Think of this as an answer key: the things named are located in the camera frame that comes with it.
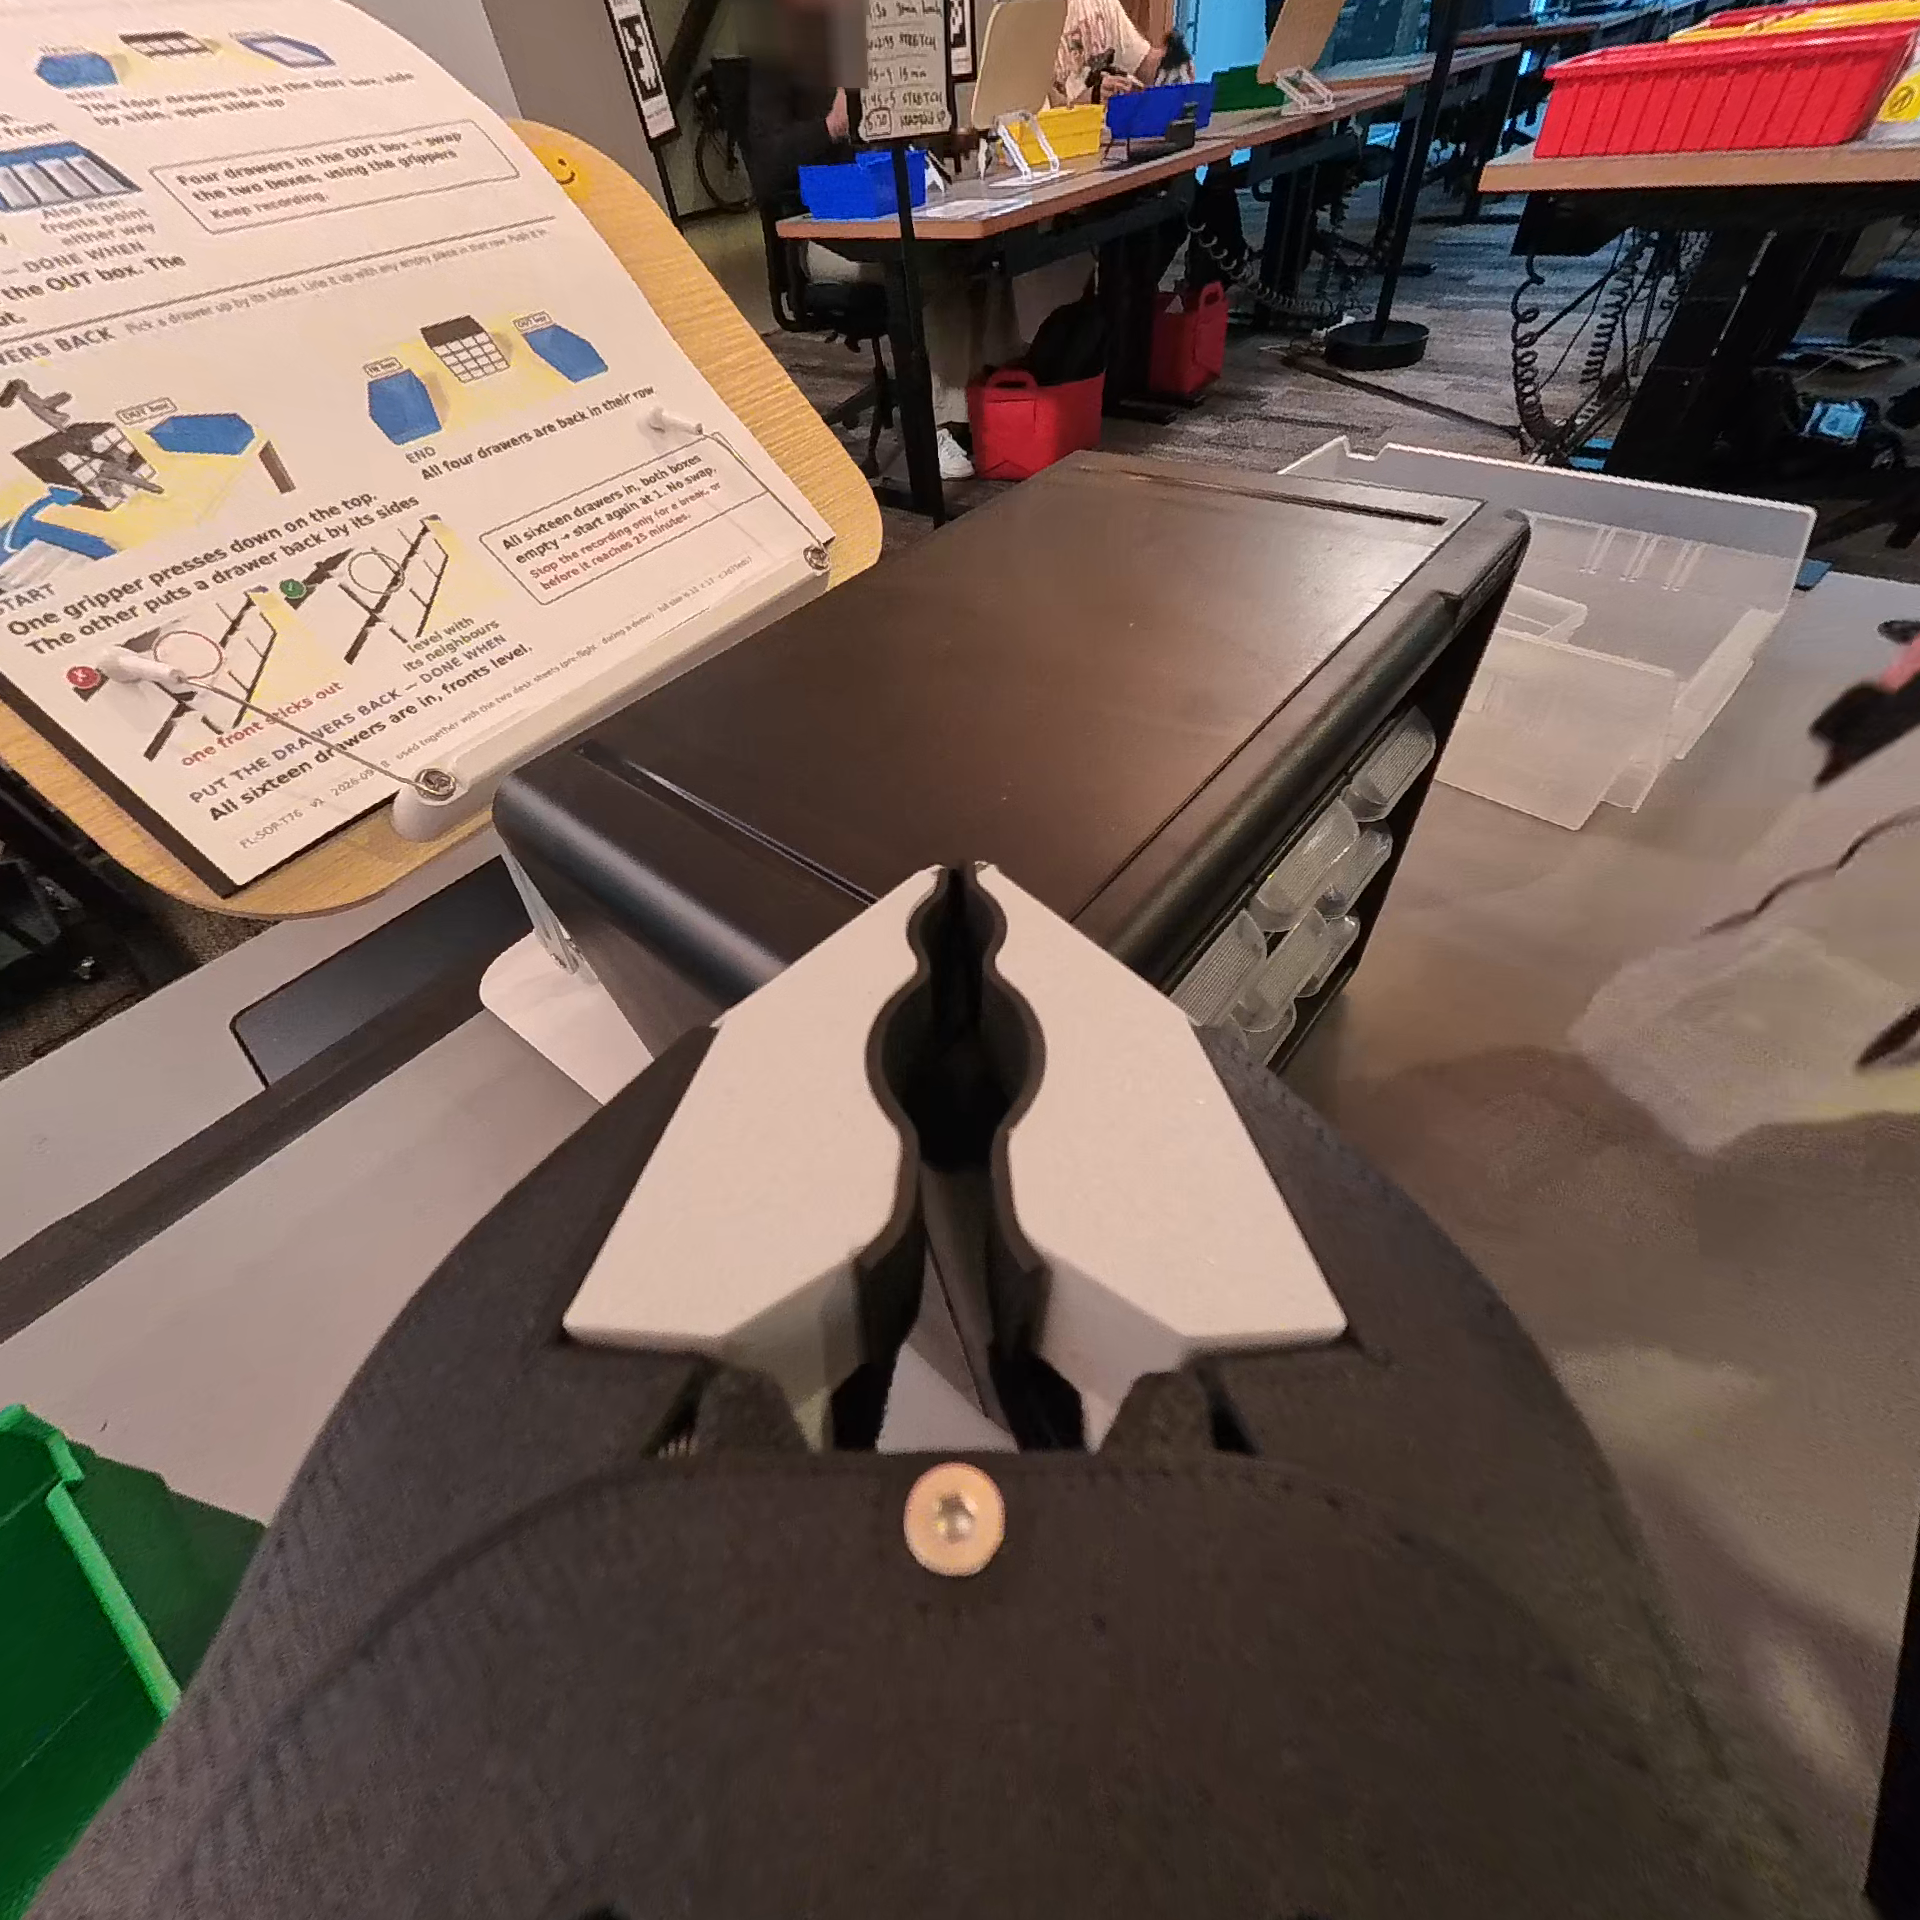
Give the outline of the handwritten whiteboard sign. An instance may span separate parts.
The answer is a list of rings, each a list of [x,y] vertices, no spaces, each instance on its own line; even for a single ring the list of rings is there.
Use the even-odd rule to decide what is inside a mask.
[[[856,142],[909,145],[953,133],[945,3],[865,3]]]

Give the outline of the printed instruction sheet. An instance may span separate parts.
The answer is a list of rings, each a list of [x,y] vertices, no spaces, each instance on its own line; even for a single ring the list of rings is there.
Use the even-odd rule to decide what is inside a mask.
[[[830,586],[516,133],[352,3],[3,3],[3,702],[218,897]]]

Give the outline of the clear plastic box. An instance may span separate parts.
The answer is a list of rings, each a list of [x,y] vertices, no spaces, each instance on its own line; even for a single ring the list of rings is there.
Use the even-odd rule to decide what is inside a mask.
[[[1637,659],[1680,680],[1665,739],[1601,804],[1623,810],[1648,800],[1736,690],[1789,613],[1815,525],[1789,502],[1410,444],[1360,456],[1343,436],[1288,473],[1475,499],[1527,519],[1527,553],[1493,628]]]

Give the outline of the wooden display board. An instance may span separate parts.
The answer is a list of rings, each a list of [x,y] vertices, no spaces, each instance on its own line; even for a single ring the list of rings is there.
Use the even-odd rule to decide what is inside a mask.
[[[590,179],[575,209],[607,242],[654,317],[707,380],[726,413],[830,519],[830,588],[869,571],[878,558],[878,509],[869,479],[746,314],[735,308],[720,279],[676,234],[660,205],[616,160],[572,133],[534,119],[513,119],[513,133],[534,157],[544,145],[575,157]],[[475,843],[488,829],[489,815],[442,839],[408,843],[386,815],[370,815],[238,889],[232,897],[218,897],[90,775],[19,712],[3,708],[3,849],[29,854],[42,871],[59,854],[90,851],[99,863],[82,867],[82,876],[133,884],[132,897],[146,913],[158,897],[256,923],[346,913],[392,891],[427,863]]]

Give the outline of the long wooden desk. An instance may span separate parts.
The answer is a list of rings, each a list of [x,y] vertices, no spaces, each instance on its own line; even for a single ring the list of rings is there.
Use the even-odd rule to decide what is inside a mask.
[[[1263,248],[1242,271],[1225,273],[1246,290],[1263,323],[1293,334],[1350,322],[1343,290],[1305,290],[1303,273],[1311,242],[1311,198],[1332,169],[1360,165],[1362,133],[1395,109],[1395,145],[1376,194],[1374,248],[1355,254],[1355,276],[1386,283],[1402,259],[1418,209],[1437,112],[1456,101],[1511,96],[1518,40],[1484,40],[1450,56],[1447,74],[1423,56],[1387,74],[1332,85],[1311,109],[1280,106],[1259,112],[1215,112],[1192,145],[1167,157],[1118,165],[1066,165],[1031,183],[989,179],[978,191],[929,194],[911,217],[917,259],[957,248],[972,266],[998,266],[1009,276],[1056,259],[1098,254],[1101,296],[1111,308],[1104,413],[1111,420],[1162,422],[1178,404],[1149,385],[1149,290],[1145,238],[1192,217],[1196,183],[1242,169],[1246,191],[1267,191]]]

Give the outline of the clear plastic drawer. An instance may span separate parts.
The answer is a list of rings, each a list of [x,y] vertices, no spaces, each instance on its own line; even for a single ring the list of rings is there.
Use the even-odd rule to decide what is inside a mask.
[[[1663,667],[1498,628],[1437,777],[1573,834],[1665,739],[1676,695],[1680,680]]]
[[[1653,948],[1572,1023],[1606,1086],[1696,1157],[1768,1126],[1917,1118],[1917,1059],[1860,1056],[1917,1009],[1893,982],[1800,929]]]

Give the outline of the wooden desk with black legs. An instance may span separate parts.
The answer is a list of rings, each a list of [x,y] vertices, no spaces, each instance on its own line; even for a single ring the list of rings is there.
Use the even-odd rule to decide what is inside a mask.
[[[1536,157],[1518,148],[1475,179],[1484,198],[1523,198],[1515,254],[1572,251],[1625,231],[1706,242],[1665,340],[1606,450],[1612,478],[1785,495],[1764,460],[1772,380],[1812,302],[1859,238],[1917,217],[1917,148],[1764,148]]]

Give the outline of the green plastic bin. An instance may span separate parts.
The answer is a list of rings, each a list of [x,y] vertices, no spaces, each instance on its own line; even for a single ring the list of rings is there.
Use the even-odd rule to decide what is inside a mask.
[[[260,1536],[3,1406],[3,1918],[174,1714]]]

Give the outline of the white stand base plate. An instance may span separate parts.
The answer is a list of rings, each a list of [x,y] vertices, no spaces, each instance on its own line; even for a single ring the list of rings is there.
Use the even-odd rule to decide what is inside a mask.
[[[597,1106],[654,1062],[591,970],[557,962],[534,930],[488,964],[475,996],[494,1023]]]

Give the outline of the black and white tag poster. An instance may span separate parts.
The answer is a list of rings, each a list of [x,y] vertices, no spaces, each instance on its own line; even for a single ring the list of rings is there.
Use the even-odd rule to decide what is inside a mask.
[[[604,3],[652,148],[676,139],[676,109],[646,3]]]

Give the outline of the black sign post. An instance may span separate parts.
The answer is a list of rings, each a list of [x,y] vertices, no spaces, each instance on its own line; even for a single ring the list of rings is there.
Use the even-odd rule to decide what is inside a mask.
[[[1368,322],[1343,322],[1322,334],[1322,364],[1332,373],[1407,373],[1425,357],[1430,328],[1395,322],[1395,289],[1402,279],[1407,242],[1414,231],[1425,160],[1437,135],[1437,117],[1450,85],[1455,48],[1465,3],[1430,8],[1430,78],[1418,88],[1418,112],[1395,139],[1395,191],[1386,198],[1387,214],[1386,251],[1376,259],[1376,302]]]

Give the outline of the black drawer cabinet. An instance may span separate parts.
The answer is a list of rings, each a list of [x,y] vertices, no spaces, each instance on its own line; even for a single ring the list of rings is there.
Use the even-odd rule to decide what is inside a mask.
[[[1167,992],[1527,553],[1475,499],[1081,460],[601,723],[878,901],[992,863]]]

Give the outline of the set of small clear drawers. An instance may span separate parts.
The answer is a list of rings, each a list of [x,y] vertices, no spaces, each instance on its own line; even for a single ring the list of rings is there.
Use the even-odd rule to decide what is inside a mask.
[[[1190,1026],[1288,1059],[1355,968],[1431,763],[1437,729],[1402,706],[1167,989]]]

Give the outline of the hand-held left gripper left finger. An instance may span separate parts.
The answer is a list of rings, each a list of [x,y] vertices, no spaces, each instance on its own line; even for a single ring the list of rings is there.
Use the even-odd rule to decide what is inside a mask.
[[[872,1453],[924,1307],[918,1146],[884,1073],[929,982],[918,871],[707,1023],[563,1335],[779,1386],[814,1448]]]

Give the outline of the white sheet clip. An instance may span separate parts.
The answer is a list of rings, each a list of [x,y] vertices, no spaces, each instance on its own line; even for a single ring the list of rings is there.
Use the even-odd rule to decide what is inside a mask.
[[[489,762],[426,763],[400,775],[390,806],[396,836],[432,843],[480,826],[500,777],[505,766]]]

